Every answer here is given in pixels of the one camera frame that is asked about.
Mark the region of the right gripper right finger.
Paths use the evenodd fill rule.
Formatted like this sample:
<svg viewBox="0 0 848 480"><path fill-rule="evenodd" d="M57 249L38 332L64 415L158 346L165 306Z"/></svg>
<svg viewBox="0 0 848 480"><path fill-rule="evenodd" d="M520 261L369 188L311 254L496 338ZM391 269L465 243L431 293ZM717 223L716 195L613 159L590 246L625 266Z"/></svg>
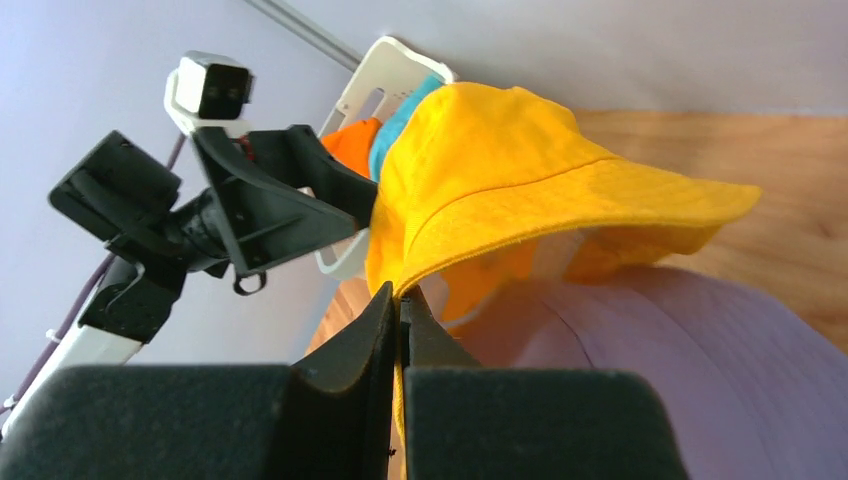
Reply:
<svg viewBox="0 0 848 480"><path fill-rule="evenodd" d="M419 286L404 293L399 300L399 438L404 449L402 479L411 479L410 432L406 414L410 401L406 399L404 377L409 367L474 368L481 364L435 320L426 297Z"/></svg>

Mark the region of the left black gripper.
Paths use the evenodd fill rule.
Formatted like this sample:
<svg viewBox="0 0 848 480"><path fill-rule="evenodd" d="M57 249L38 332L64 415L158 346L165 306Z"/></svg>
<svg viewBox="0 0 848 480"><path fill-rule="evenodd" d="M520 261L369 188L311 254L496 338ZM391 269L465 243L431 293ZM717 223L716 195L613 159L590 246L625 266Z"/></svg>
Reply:
<svg viewBox="0 0 848 480"><path fill-rule="evenodd" d="M336 160L307 125L242 140L204 127L192 141L208 186L183 206L181 179L118 131L49 202L115 256L178 276L220 277L228 266L258 274L370 226L377 184Z"/></svg>

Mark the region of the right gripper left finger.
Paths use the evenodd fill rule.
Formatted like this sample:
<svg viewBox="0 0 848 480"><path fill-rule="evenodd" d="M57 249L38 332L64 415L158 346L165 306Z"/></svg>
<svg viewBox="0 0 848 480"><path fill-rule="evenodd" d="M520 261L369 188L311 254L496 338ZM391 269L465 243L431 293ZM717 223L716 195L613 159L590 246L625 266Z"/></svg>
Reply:
<svg viewBox="0 0 848 480"><path fill-rule="evenodd" d="M362 313L286 371L264 476L384 479L397 315L391 283Z"/></svg>

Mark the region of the yellow bucket hat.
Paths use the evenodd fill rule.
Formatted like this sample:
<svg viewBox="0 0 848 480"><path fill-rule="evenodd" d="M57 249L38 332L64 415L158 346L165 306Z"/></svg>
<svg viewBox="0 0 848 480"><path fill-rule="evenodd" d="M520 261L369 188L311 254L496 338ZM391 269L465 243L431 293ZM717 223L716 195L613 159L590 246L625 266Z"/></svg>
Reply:
<svg viewBox="0 0 848 480"><path fill-rule="evenodd" d="M384 157L364 274L396 295L437 284L452 334L507 286L595 284L701 250L761 197L753 185L628 160L566 107L471 82L428 94Z"/></svg>

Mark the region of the white plastic basket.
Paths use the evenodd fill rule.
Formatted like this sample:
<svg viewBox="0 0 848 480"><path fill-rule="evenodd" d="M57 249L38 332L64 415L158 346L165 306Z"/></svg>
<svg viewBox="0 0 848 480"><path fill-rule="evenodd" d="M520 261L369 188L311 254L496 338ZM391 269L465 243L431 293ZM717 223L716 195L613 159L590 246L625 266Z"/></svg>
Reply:
<svg viewBox="0 0 848 480"><path fill-rule="evenodd" d="M392 36L382 36L369 48L336 101L319 135L324 137L357 120L384 122L427 77L446 83L457 79L445 63L409 48ZM339 281L364 276L369 231L362 230L315 253L319 270Z"/></svg>

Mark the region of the purple bucket hat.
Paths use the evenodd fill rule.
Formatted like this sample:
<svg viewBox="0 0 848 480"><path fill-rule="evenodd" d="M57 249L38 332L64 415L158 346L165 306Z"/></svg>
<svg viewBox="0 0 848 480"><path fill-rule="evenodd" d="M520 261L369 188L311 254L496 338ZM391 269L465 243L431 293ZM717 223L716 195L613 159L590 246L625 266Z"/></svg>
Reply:
<svg viewBox="0 0 848 480"><path fill-rule="evenodd" d="M642 376L695 479L847 475L847 357L760 291L669 268L528 281L450 331L486 366Z"/></svg>

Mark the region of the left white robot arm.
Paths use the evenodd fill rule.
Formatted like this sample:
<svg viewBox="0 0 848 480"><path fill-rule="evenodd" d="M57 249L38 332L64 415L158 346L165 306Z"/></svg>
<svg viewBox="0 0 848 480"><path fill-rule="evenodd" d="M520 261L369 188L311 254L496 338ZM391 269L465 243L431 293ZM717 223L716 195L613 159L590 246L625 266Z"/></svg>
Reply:
<svg viewBox="0 0 848 480"><path fill-rule="evenodd" d="M238 137L207 126L189 140L207 185L185 203L173 170L119 131L50 192L52 207L100 240L110 258L66 336L11 408L3 443L56 373L122 365L149 344L190 274L232 272L233 291L250 296L266 286L271 269L370 224L375 182L337 161L309 126Z"/></svg>

